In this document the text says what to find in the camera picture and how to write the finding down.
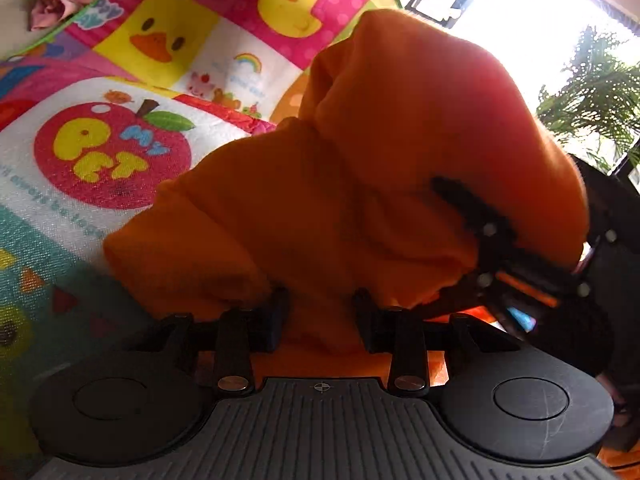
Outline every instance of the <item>ribbed gray plate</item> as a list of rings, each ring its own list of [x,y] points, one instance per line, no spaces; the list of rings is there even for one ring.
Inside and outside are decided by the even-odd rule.
[[[318,386],[324,383],[327,387]],[[374,379],[270,379],[224,400],[188,443],[144,464],[94,468],[50,460],[34,480],[598,480],[594,457],[520,467],[471,452],[421,400]]]

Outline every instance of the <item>crosshair symbol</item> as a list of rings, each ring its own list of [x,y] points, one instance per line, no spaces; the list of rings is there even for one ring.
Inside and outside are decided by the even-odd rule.
[[[328,392],[333,386],[329,386],[327,383],[314,384],[313,389],[321,394]]]

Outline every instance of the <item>orange cloth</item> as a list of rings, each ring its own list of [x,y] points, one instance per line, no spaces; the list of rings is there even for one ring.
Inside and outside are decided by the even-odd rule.
[[[216,318],[284,284],[284,340],[254,357],[258,377],[384,377],[388,356],[360,343],[353,291],[412,306],[476,264],[462,218],[430,189],[435,175],[508,216],[526,248],[566,267],[578,260],[581,180],[506,70],[474,44],[374,10],[318,55],[299,118],[162,184],[104,251],[158,317]]]

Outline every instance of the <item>yellow letter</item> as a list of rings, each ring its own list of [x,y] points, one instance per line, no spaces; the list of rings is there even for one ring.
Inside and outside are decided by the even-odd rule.
[[[102,152],[89,152],[74,165],[76,177],[95,184],[100,180],[98,172],[102,168],[112,168],[113,159]]]
[[[75,160],[85,148],[107,142],[111,129],[100,119],[71,119],[58,130],[53,141],[53,153],[60,160]]]
[[[146,171],[149,168],[148,162],[144,158],[129,152],[119,152],[116,154],[119,164],[111,171],[111,178],[128,178],[134,171]]]

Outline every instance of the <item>duck eye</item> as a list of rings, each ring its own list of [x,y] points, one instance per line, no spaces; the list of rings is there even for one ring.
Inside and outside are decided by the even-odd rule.
[[[171,50],[179,50],[184,45],[184,38],[175,38],[175,41],[171,45]]]
[[[149,18],[148,20],[145,21],[145,23],[142,24],[142,30],[149,30],[151,27],[154,26],[155,22],[156,20],[154,20],[153,18]]]

